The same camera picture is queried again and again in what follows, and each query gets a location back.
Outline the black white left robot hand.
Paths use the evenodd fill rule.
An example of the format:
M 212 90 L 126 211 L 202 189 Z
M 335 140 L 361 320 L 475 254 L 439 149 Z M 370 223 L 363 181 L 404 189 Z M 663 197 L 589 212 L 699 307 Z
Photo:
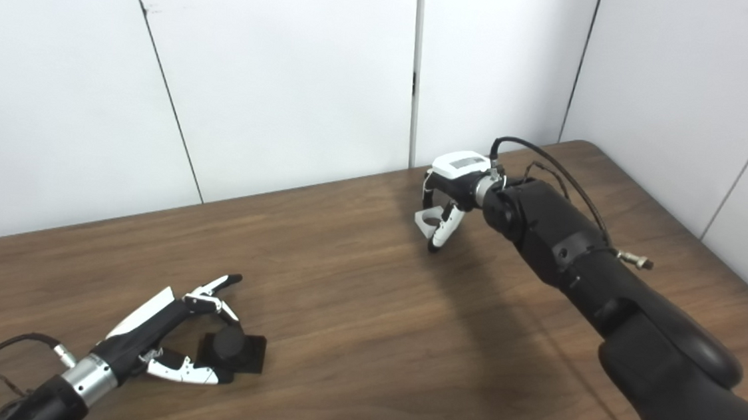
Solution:
M 186 355 L 162 348 L 161 341 L 188 318 L 198 315 L 217 315 L 227 325 L 240 326 L 240 318 L 217 293 L 242 279 L 237 273 L 222 276 L 181 298 L 168 286 L 122 319 L 91 352 L 106 363 L 121 384 L 144 372 L 177 383 L 229 384 L 235 379 L 232 371 L 193 362 Z

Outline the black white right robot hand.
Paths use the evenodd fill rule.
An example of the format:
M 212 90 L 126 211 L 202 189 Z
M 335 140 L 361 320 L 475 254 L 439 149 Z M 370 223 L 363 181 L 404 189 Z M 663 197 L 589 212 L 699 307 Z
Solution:
M 423 175 L 421 210 L 414 215 L 427 250 L 441 250 L 465 214 L 481 209 L 489 190 L 505 186 L 500 165 L 486 156 L 466 150 L 436 158 Z

